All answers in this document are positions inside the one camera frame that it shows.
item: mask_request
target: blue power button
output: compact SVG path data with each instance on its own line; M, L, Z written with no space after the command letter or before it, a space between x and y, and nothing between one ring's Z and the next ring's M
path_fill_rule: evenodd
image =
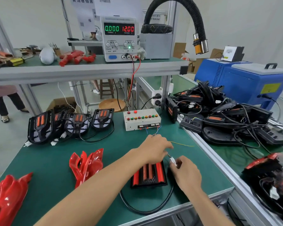
M109 59L117 59L116 55L109 55Z

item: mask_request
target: shoe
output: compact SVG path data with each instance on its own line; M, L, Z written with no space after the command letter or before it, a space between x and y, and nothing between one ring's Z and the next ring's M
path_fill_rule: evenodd
M29 113L29 111L27 110L27 108L20 109L20 111L23 112L23 113Z
M100 91L96 90L96 89L94 89L93 92L96 93L96 94L100 94Z
M10 121L9 117L8 116L1 116L1 121L3 123L8 123Z

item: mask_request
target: green work surface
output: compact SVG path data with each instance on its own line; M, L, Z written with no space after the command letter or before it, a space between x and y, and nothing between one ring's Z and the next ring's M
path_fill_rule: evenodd
M155 77L144 77L144 79L154 88L159 89L161 85L161 76ZM176 75L173 76L174 90L173 93L181 92L186 89L190 89L196 86L195 83L188 81L187 79ZM256 143L248 143L249 145L256 146ZM245 153L244 148L241 146L224 146L224 145L212 145L209 144L211 148L238 174L241 175L243 169L251 162L251 158L247 153ZM283 147L268 147L270 152L283 152ZM264 148L260 147L258 149L251 149L250 151L258 158L267 156L268 152Z
M25 63L18 65L16 67L37 67L37 66L58 66L60 59L54 61L51 65L45 65L41 62L38 55L33 56L30 59L25 60ZM171 57L170 59L145 59L142 60L142 63L160 63L160 62L182 62L182 59ZM116 63L123 63L123 62L109 62L105 61L104 55L97 55L96 59L92 63L86 63L84 60L80 62L78 65L94 65L94 64L116 64ZM67 65L75 65L72 61L69 62Z
M9 174L20 178L30 172L33 172L33 177L29 183L23 205L16 215L12 226L32 226L55 204L74 190L75 177L69 168L69 159L73 152L80 155L82 151L85 151L89 155L99 148L104 148L103 164L107 166L122 157L130 149L138 147L147 137L146 130L126 132L122 113L114 114L113 120L115 123L113 134L97 143L68 140L64 143L57 143L56 146L51 146L50 144L31 145L23 147L19 151L2 175L1 180ZM107 132L109 130L96 135L92 139L99 139L101 136L106 135ZM154 134L156 129L148 129L148 132L149 134ZM233 187L231 182L188 134L177 123L172 124L166 115L162 115L162 126L159 134L166 137L169 141L194 146L187 147L174 144L174 149L169 150L169 154L174 158L185 155L195 162L202 174L202 188L205 193L211 195ZM167 158L164 159L164 164L167 171ZM171 188L169 179L167 186L135 190L130 189L129 186L128 182L123 188L125 198L134 208L142 211L158 207L166 198ZM186 202L188 202L188 199L175 186L174 193L162 210ZM118 195L97 225L117 226L142 217L144 216L130 212Z
M185 78L181 77L180 75L173 75L173 93L181 92L185 89L190 89L196 84L186 80ZM161 86L161 76L153 76L153 77L143 77L144 80L148 82L148 84L154 89L158 90Z

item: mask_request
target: wooden stool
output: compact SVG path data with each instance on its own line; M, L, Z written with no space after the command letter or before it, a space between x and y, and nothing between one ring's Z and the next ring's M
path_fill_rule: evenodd
M103 92L109 91L110 94L103 94ZM103 99L103 96L112 96L114 98L113 84L111 79L108 79L107 83L103 83L103 80L100 80L100 98Z
M103 100L99 104L99 109L110 109L110 108L113 108L114 112L116 112L116 113L122 112L126 108L126 103L119 99L119 104L118 104L117 99L114 98L114 99Z

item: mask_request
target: wall socket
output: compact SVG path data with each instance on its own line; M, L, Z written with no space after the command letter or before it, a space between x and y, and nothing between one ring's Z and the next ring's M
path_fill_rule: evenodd
M152 97L156 96L156 94L158 94L158 93L162 96L162 88L161 87L159 88L159 90L153 90L152 91ZM156 101L160 101L160 104L161 104L162 98L160 98L160 99L152 99L151 100L152 105L155 105Z

